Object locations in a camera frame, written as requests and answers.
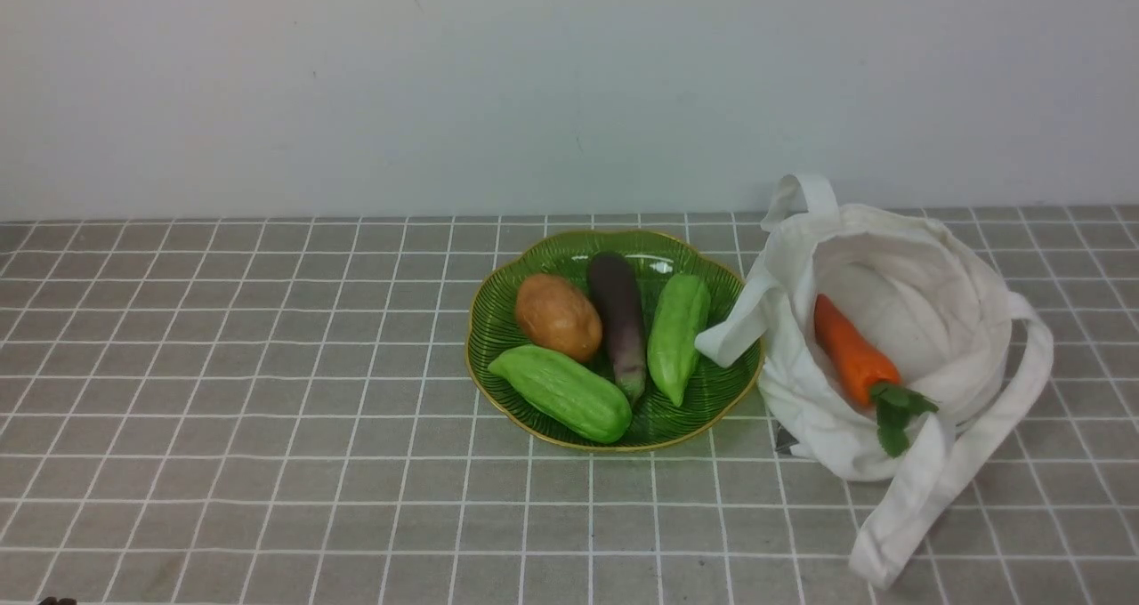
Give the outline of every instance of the carrot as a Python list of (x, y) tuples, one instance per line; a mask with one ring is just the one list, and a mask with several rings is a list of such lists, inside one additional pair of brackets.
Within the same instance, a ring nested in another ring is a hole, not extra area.
[(872, 392), (878, 391), (876, 386), (902, 385), (902, 376), (894, 362), (867, 342), (823, 294), (814, 301), (814, 340), (834, 362), (843, 391), (855, 404), (863, 408), (872, 406)]
[(923, 394), (902, 386), (894, 362), (862, 337), (829, 297), (814, 301), (814, 340), (834, 362), (838, 382), (851, 402), (877, 409), (878, 441), (886, 453), (901, 456), (909, 447), (906, 426), (910, 419), (937, 406)]

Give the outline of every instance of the white wall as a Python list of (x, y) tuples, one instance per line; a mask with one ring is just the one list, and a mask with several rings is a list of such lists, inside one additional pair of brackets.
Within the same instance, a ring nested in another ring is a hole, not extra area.
[(0, 0), (0, 219), (1139, 201), (1137, 0)]

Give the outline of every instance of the fake vegetable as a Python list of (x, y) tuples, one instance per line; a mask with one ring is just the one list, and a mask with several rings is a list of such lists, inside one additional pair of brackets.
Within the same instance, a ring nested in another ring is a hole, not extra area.
[(487, 369), (584, 439), (608, 444), (632, 423), (632, 409), (621, 390), (563, 353), (522, 345), (499, 354)]
[(601, 252), (589, 261), (589, 292), (601, 313), (605, 351), (613, 377), (630, 407), (645, 393), (645, 314), (632, 265), (620, 254)]
[(601, 318), (585, 293), (560, 276), (535, 273), (518, 288), (514, 319), (535, 345), (588, 362), (601, 346)]
[(680, 407), (685, 387), (700, 354), (696, 334), (708, 320), (712, 294), (699, 276), (678, 273), (664, 284), (648, 336), (648, 373), (656, 386)]
[(878, 442), (892, 458), (910, 447), (910, 420), (937, 406), (902, 386), (902, 376), (886, 354), (870, 344), (823, 294), (814, 301), (814, 340), (827, 353), (846, 396), (861, 409), (871, 407), (878, 422)]

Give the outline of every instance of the gray checkered tablecloth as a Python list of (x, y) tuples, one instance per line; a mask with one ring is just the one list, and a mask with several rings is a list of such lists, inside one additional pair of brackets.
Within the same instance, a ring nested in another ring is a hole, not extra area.
[(884, 487), (777, 457), (757, 393), (604, 456), (468, 378), (478, 284), (541, 237), (639, 226), (739, 270), (757, 214), (0, 224), (0, 603), (1136, 603), (1139, 207), (924, 213), (1056, 367), (890, 592), (845, 559)]

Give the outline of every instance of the potato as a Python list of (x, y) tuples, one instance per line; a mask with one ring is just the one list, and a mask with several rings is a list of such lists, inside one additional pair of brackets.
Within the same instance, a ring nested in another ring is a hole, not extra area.
[(560, 276), (535, 273), (518, 288), (514, 319), (535, 345), (588, 362), (601, 346), (601, 318), (585, 294)]

